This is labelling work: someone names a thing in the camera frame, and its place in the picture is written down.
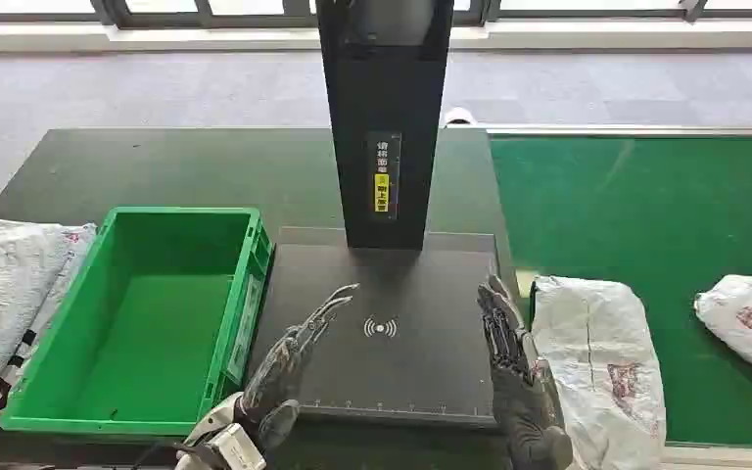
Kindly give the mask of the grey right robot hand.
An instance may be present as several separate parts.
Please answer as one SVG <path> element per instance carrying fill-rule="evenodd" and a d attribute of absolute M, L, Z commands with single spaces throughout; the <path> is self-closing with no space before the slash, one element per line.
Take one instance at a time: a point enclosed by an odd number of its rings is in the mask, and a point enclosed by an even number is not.
<path fill-rule="evenodd" d="M 477 304 L 488 348 L 493 418 L 513 469 L 566 469 L 573 462 L 554 377 L 510 291 L 490 273 Z"/>

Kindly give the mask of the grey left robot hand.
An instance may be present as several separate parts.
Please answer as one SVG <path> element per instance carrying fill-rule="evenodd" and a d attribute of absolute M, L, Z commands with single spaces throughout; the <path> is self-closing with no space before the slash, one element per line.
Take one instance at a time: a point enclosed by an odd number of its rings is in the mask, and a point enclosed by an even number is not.
<path fill-rule="evenodd" d="M 334 310 L 352 301 L 357 283 L 333 292 L 313 313 L 285 331 L 244 388 L 235 420 L 262 452 L 279 447 L 300 414 L 297 400 L 313 350 L 335 318 Z"/>

